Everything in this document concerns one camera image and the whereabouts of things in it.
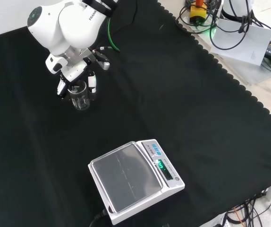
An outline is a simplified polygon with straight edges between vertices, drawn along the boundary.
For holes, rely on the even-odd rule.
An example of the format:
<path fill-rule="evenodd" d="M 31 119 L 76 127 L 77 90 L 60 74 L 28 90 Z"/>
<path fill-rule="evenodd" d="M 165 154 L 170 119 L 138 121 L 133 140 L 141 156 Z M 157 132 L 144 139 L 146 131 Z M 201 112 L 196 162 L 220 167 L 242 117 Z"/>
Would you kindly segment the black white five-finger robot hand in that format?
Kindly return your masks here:
<path fill-rule="evenodd" d="M 96 99 L 96 75 L 87 68 L 96 61 L 91 50 L 78 51 L 73 49 L 68 55 L 54 56 L 50 54 L 45 61 L 46 67 L 52 74 L 59 74 L 57 96 L 65 98 L 70 86 L 84 80 L 89 86 L 89 99 Z"/>

